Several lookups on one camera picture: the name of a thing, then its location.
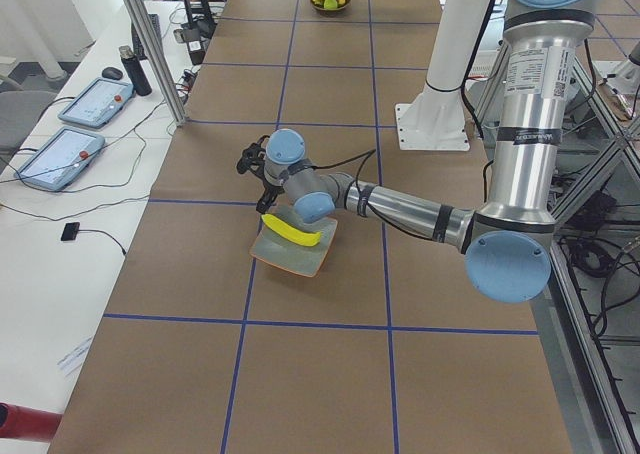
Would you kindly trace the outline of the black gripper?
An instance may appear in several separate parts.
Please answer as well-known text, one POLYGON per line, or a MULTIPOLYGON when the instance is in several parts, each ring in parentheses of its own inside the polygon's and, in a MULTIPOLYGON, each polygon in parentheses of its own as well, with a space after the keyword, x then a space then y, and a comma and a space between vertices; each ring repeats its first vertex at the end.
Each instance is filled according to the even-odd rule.
POLYGON ((284 193, 284 189, 278 179, 273 179, 268 174, 263 174, 264 192, 256 203, 256 211, 267 213, 277 201, 277 198, 284 193))

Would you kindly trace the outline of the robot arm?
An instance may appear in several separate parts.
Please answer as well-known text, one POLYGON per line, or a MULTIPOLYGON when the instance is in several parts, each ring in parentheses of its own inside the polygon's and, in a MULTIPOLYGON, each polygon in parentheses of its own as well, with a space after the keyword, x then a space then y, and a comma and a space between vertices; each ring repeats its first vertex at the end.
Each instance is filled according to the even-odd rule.
MULTIPOLYGON (((405 150, 466 148, 462 93, 495 0, 446 0, 423 91, 396 108, 405 150)), ((483 295, 519 303, 539 295, 551 273, 555 219, 547 199, 575 51, 592 32, 597 0, 508 0, 510 50, 504 102, 486 201, 475 210, 420 199, 343 173, 321 174, 301 135, 275 131, 261 142, 258 176, 266 213, 279 195, 306 224, 342 208, 411 236, 456 247, 483 295)))

